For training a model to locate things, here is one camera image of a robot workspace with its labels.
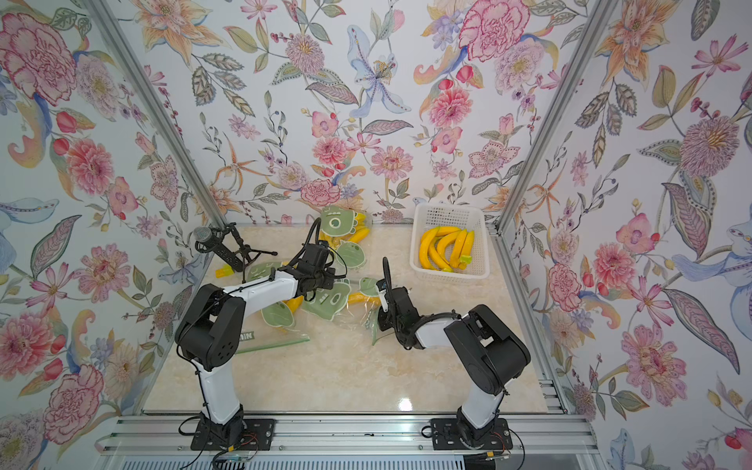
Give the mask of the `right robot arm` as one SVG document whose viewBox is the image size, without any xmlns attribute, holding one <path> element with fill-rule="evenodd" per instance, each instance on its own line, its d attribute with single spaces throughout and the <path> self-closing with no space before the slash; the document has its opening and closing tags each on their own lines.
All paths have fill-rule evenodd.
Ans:
<svg viewBox="0 0 752 470">
<path fill-rule="evenodd" d="M 379 330 L 392 330 L 407 351 L 451 347 L 473 383 L 456 415 L 458 429 L 472 439 L 491 432 L 507 384 L 531 363 L 527 346 L 487 305 L 476 305 L 466 315 L 421 315 L 409 290 L 394 285 L 387 258 L 382 258 L 382 269 L 377 282 Z"/>
</svg>

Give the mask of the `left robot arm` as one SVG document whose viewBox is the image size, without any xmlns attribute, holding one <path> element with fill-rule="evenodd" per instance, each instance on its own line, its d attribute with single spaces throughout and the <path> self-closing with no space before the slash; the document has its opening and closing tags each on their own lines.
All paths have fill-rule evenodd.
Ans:
<svg viewBox="0 0 752 470">
<path fill-rule="evenodd" d="M 301 250 L 285 266 L 235 287 L 205 284 L 188 307 L 174 342 L 177 355 L 195 368 L 202 415 L 209 423 L 224 426 L 244 416 L 230 363 L 239 348 L 245 317 L 286 301 L 312 301 L 345 277 L 334 268 L 336 253 L 319 238 L 321 225 L 322 220 L 316 219 Z"/>
</svg>

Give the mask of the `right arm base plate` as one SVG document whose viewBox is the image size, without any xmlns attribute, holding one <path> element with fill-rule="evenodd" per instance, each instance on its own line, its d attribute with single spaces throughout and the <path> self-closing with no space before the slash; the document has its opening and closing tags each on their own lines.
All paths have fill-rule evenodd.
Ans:
<svg viewBox="0 0 752 470">
<path fill-rule="evenodd" d="M 475 428 L 460 412 L 452 418 L 433 418 L 420 433 L 432 441 L 433 450 L 506 452 L 513 449 L 507 420 L 498 413 L 481 428 Z"/>
</svg>

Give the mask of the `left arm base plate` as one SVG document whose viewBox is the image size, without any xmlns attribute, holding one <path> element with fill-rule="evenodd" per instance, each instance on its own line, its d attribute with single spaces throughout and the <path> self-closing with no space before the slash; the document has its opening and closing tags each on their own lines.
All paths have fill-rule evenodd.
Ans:
<svg viewBox="0 0 752 470">
<path fill-rule="evenodd" d="M 270 450 L 276 424 L 274 419 L 247 418 L 241 412 L 228 423 L 217 424 L 201 413 L 196 430 L 191 433 L 190 450 Z"/>
</svg>

